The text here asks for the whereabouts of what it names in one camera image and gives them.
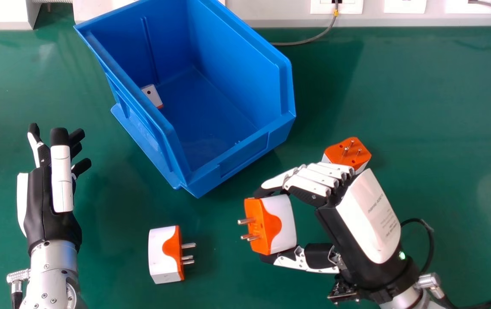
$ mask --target metal prong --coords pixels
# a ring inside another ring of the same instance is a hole
[[[261,239],[260,236],[253,236],[253,237],[249,237],[249,238],[246,238],[247,241],[251,242],[251,241],[254,241],[254,240],[257,240],[257,239]]]
[[[244,240],[244,239],[247,239],[247,238],[250,238],[250,237],[253,237],[253,236],[255,236],[255,235],[253,235],[253,234],[251,234],[251,233],[247,233],[247,234],[245,234],[245,235],[241,235],[241,237],[240,237],[240,238],[241,238],[241,240]]]
[[[182,246],[180,246],[182,249],[190,249],[190,248],[196,248],[196,243],[195,242],[191,242],[190,244],[183,244]]]
[[[253,223],[253,222],[255,222],[255,218],[239,219],[238,220],[238,225],[246,225],[248,223]]]

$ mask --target blue plastic bin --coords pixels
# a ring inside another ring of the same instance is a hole
[[[216,0],[142,0],[75,29],[106,73],[113,115],[173,188],[200,197],[287,138],[289,60]]]

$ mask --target orange and white plug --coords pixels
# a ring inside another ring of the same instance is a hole
[[[327,164],[351,166],[356,174],[360,174],[366,168],[369,160],[371,160],[371,153],[357,137],[349,137],[327,147],[322,157],[322,162]]]
[[[245,219],[238,225],[247,225],[242,240],[251,244],[251,250],[271,255],[297,245],[295,219],[289,196],[282,194],[244,200]]]
[[[196,244],[182,244],[180,227],[151,229],[148,235],[149,275],[156,284],[184,280],[184,266],[194,264],[194,256],[183,256],[183,249]]]

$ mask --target white electrical outlet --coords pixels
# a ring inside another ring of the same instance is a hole
[[[469,4],[469,0],[446,0],[447,14],[491,14],[491,7],[483,4]]]
[[[384,12],[424,14],[427,0],[385,0]]]
[[[335,3],[332,0],[310,0],[310,14],[333,14]],[[339,14],[362,14],[363,0],[343,0],[339,4]]]

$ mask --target plug inside bin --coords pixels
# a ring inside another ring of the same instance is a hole
[[[295,118],[288,59],[216,0],[143,0],[76,29],[124,117],[141,114],[152,131],[176,186],[214,170],[220,183],[287,137]],[[139,91],[150,84],[161,109]]]

